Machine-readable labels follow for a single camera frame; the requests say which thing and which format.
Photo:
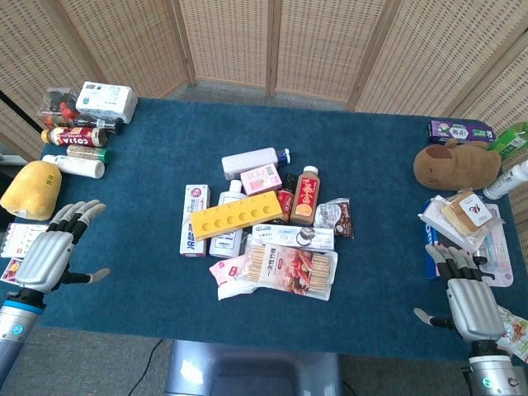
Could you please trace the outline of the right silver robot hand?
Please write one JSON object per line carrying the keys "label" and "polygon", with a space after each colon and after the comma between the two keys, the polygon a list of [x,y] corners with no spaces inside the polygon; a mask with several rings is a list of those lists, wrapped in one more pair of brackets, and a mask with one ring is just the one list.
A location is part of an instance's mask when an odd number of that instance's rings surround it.
{"label": "right silver robot hand", "polygon": [[427,244],[425,250],[444,281],[450,316],[431,316],[420,308],[414,314],[432,327],[454,329],[468,343],[495,342],[506,332],[490,286],[473,258],[455,247]]}

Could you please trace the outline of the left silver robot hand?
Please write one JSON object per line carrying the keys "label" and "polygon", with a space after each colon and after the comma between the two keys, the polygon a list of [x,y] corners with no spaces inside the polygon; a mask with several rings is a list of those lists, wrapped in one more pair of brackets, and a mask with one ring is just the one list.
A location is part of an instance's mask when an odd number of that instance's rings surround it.
{"label": "left silver robot hand", "polygon": [[48,294],[62,284],[91,284],[107,277],[102,268],[92,274],[69,270],[70,258],[90,223],[106,209],[99,200],[68,204],[52,218],[48,228],[31,244],[16,282],[21,288]]}

